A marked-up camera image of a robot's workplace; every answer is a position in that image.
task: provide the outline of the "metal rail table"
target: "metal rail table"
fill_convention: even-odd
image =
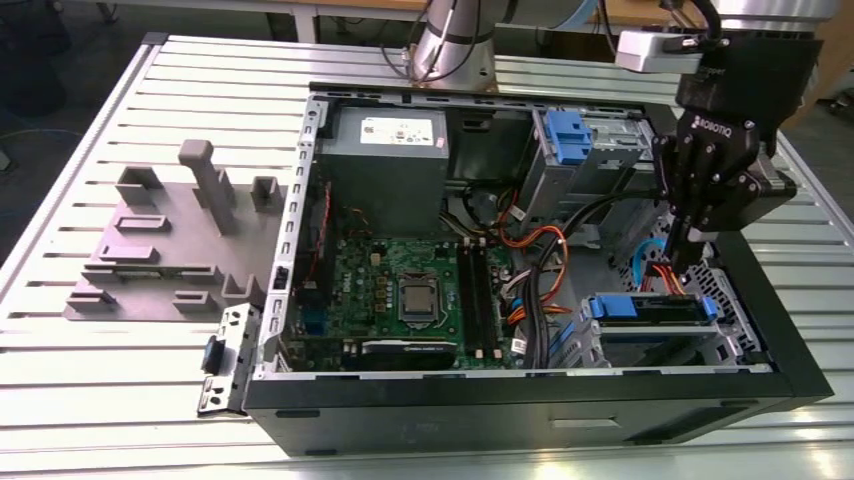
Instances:
[[[672,75],[509,57],[496,69],[501,92],[672,102]],[[232,182],[275,175],[288,185],[312,80],[401,84],[372,48],[193,37],[140,47],[0,270],[0,472],[854,477],[854,230],[784,140],[774,161],[800,193],[744,235],[832,398],[680,446],[391,459],[288,460],[251,421],[196,420],[201,349],[216,324],[69,322],[60,312],[119,201],[112,184],[124,166],[151,165],[161,179],[191,181],[179,144],[207,138]]]

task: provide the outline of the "wire bundle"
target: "wire bundle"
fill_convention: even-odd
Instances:
[[[658,272],[662,280],[664,281],[664,288],[671,295],[684,295],[684,289],[682,288],[682,282],[676,278],[676,274],[672,273],[672,269],[664,265],[652,265],[652,269]]]

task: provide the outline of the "blue plastic tab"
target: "blue plastic tab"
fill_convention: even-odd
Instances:
[[[599,297],[592,297],[590,299],[590,314],[592,315],[592,318],[604,317],[604,308],[602,307]]]
[[[636,317],[635,302],[628,295],[602,295],[599,297],[608,317]]]
[[[715,302],[714,298],[703,297],[703,310],[708,320],[718,318],[718,302]]]
[[[592,150],[592,130],[576,112],[550,110],[546,113],[546,131],[558,150],[560,165],[580,165]]]
[[[555,339],[551,342],[551,345],[548,347],[548,355],[554,355],[555,353],[558,353],[558,349],[560,348],[560,345],[563,345],[563,342],[566,342],[566,339],[570,338],[570,335],[572,335],[574,331],[575,331],[575,323],[570,323],[563,329],[563,331],[560,332],[560,334],[555,336]]]

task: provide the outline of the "black cable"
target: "black cable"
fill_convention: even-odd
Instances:
[[[471,36],[471,43],[468,44],[468,51],[465,52],[465,56],[463,57],[463,60],[459,62],[456,67],[453,67],[447,73],[439,75],[437,77],[428,78],[427,80],[424,80],[424,83],[435,82],[449,77],[456,73],[456,71],[463,67],[463,65],[465,65],[465,62],[468,62],[468,59],[471,58],[471,54],[475,51],[475,45],[477,44],[477,35],[480,34],[480,7],[483,6],[481,2],[483,0],[477,0],[477,14],[476,14],[477,19],[475,20],[475,33]]]
[[[522,285],[522,308],[524,309],[524,318],[520,322],[522,334],[524,335],[526,348],[524,348],[524,357],[522,359],[522,368],[530,370],[536,368],[535,365],[538,362],[539,352],[538,352],[538,329],[534,325],[534,316],[530,312],[536,310],[536,303],[531,302],[530,295],[530,274],[528,278],[524,279],[524,284]]]
[[[712,42],[720,40],[720,15],[710,0],[691,0],[696,10],[706,19],[706,39]]]
[[[630,198],[654,199],[658,198],[658,196],[658,190],[626,190],[623,192],[612,193],[610,195],[599,197],[596,200],[578,209],[572,217],[563,223],[563,226],[560,227],[560,230],[563,231],[563,237],[568,241],[570,236],[572,235],[578,227],[580,227],[580,225],[590,219],[590,217],[594,216],[594,214],[602,208],[607,207],[612,203]],[[555,251],[556,247],[558,239],[554,238],[548,243],[548,246],[540,252],[539,261],[536,262],[539,268],[544,268],[546,262],[548,261],[548,256]]]
[[[614,43],[614,31],[611,30],[611,20],[608,19],[608,7],[604,0],[599,0],[599,13],[602,14],[602,23],[604,24],[604,38],[608,41],[611,54],[616,57],[616,45]]]
[[[465,213],[468,214],[468,217],[471,218],[471,221],[473,222],[475,226],[480,230],[484,230],[485,232],[488,232],[489,229],[493,227],[489,227],[485,223],[483,223],[483,220],[480,220],[480,217],[477,217],[477,212],[475,212],[475,207],[471,205],[471,185],[468,185],[463,190],[461,200],[463,200],[463,208],[465,209]]]
[[[391,67],[391,69],[393,70],[395,74],[397,74],[397,76],[400,78],[411,80],[411,77],[409,77],[408,73],[401,72],[400,69],[397,68],[397,66],[393,63],[391,63],[391,58],[388,58],[388,52],[385,52],[385,46],[384,45],[379,46],[379,52],[383,54],[383,59],[385,60],[385,64]]]
[[[405,45],[403,46],[403,48],[405,48],[405,49],[409,48],[409,45],[412,45],[412,42],[415,41],[415,30],[417,29],[417,24],[421,22],[421,19],[424,18],[424,15],[427,15],[427,10],[429,10],[429,6],[431,5],[432,5],[432,0],[427,0],[427,3],[424,4],[424,8],[421,9],[421,12],[417,14],[417,17],[415,18],[415,21],[412,22],[412,27],[409,28],[409,36],[407,38]],[[388,58],[388,52],[385,52],[385,45],[380,44],[379,51],[383,54],[383,60],[385,60],[385,64],[391,67],[391,69],[397,74],[397,76],[400,78],[404,78],[404,79],[412,81],[411,73],[408,71],[405,73],[403,73],[397,69],[396,65],[393,63],[391,63],[391,59]]]
[[[531,308],[526,310],[526,315],[531,317],[531,324],[536,332],[536,355],[534,368],[548,368],[548,319],[543,312],[543,305],[539,301],[539,267],[531,267],[527,283],[527,298]]]

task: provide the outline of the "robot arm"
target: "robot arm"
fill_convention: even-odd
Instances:
[[[776,131],[800,106],[822,47],[818,24],[835,0],[694,0],[702,33],[623,34],[616,63],[683,73],[676,131],[655,139],[658,186],[674,225],[666,254],[676,273],[716,232],[740,230],[788,201],[796,187],[771,165]],[[679,71],[696,62],[690,73]]]
[[[674,19],[684,0],[662,0]],[[818,25],[838,0],[691,0],[706,29],[627,31],[616,64],[682,74],[676,131],[655,139],[658,187],[674,215],[666,254],[676,273],[718,232],[740,230],[796,193],[771,165],[776,130],[800,106],[822,47]],[[431,0],[408,78],[423,87],[488,90],[495,84],[495,23],[554,26],[582,0]]]

